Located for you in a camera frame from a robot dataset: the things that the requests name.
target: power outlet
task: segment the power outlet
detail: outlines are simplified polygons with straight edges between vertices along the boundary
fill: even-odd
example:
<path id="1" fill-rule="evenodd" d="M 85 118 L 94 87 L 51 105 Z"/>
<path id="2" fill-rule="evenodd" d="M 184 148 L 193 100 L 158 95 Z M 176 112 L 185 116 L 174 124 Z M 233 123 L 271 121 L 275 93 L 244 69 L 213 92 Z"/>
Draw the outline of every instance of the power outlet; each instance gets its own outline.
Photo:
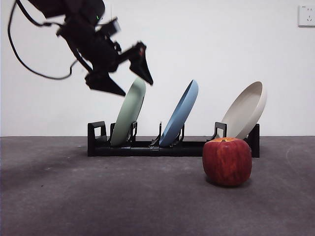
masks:
<path id="1" fill-rule="evenodd" d="M 315 5 L 299 6 L 299 26 L 315 26 Z"/>

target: white wall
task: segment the white wall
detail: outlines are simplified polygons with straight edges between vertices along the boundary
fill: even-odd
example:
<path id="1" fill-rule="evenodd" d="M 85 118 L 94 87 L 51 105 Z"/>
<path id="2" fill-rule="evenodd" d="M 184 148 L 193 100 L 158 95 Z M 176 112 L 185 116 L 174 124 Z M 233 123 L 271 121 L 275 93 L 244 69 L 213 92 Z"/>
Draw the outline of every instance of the white wall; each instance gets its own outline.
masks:
<path id="1" fill-rule="evenodd" d="M 268 90 L 260 119 L 262 135 L 315 135 L 315 28 L 299 28 L 299 4 L 315 0 L 112 0 L 123 50 L 147 44 L 155 84 L 147 86 L 138 122 L 140 136 L 166 126 L 191 79 L 199 96 L 187 135 L 211 135 L 238 94 L 254 81 Z M 92 91 L 85 70 L 74 67 L 65 81 L 25 70 L 8 44 L 12 0 L 1 0 L 1 135 L 86 136 L 87 123 L 115 122 L 123 97 Z M 27 1 L 30 14 L 44 17 Z M 110 18 L 110 7 L 103 21 Z M 21 57 L 49 75 L 68 73 L 74 57 L 57 28 L 31 25 L 17 8 L 12 35 Z M 127 91 L 136 77 L 122 64 L 111 77 Z"/>

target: plate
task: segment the plate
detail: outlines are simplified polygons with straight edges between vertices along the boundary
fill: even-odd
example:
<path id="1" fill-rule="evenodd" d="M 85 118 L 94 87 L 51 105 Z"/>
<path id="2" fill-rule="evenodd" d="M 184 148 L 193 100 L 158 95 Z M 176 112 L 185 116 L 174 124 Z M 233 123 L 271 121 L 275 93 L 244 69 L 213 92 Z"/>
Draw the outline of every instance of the plate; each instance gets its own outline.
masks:
<path id="1" fill-rule="evenodd" d="M 267 101 L 262 82 L 249 85 L 232 103 L 222 123 L 227 124 L 227 137 L 244 139 L 257 124 Z"/>
<path id="2" fill-rule="evenodd" d="M 171 119 L 166 125 L 166 128 L 159 141 L 159 145 L 161 147 L 169 146 L 174 142 L 183 125 L 185 124 L 197 96 L 198 84 L 195 80 L 192 80 L 184 92 L 181 100 L 177 104 Z"/>
<path id="3" fill-rule="evenodd" d="M 119 111 L 110 142 L 111 146 L 120 146 L 127 141 L 130 125 L 138 119 L 145 94 L 145 82 L 140 78 L 136 78 Z"/>

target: apple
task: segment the apple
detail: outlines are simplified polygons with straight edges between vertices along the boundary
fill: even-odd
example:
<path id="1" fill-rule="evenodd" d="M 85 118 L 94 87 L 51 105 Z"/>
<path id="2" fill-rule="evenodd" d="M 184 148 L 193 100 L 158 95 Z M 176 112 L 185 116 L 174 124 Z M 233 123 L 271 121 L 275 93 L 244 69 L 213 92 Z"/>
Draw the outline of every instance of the apple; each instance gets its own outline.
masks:
<path id="1" fill-rule="evenodd" d="M 248 144 L 237 138 L 218 138 L 206 142 L 202 164 L 214 183 L 237 186 L 251 176 L 252 153 Z"/>

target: dish rack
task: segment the dish rack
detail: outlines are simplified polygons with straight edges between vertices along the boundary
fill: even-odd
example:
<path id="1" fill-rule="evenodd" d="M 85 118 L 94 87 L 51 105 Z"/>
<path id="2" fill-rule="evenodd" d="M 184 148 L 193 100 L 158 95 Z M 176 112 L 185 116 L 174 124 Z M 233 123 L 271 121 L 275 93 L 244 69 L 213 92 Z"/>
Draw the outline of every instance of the dish rack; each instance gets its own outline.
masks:
<path id="1" fill-rule="evenodd" d="M 130 126 L 130 137 L 120 147 L 111 147 L 115 123 L 110 125 L 110 136 L 107 138 L 106 125 L 104 121 L 88 123 L 88 156 L 202 156 L 203 146 L 206 142 L 216 138 L 218 129 L 223 130 L 223 137 L 226 137 L 227 124 L 216 122 L 214 134 L 211 139 L 204 141 L 184 141 L 185 125 L 181 132 L 168 147 L 160 147 L 161 123 L 159 124 L 158 136 L 149 141 L 138 141 L 136 138 L 138 123 Z M 100 136 L 95 136 L 95 129 L 100 128 Z M 252 157 L 259 158 L 259 124 L 256 124 L 248 137 L 244 139 L 251 148 Z"/>

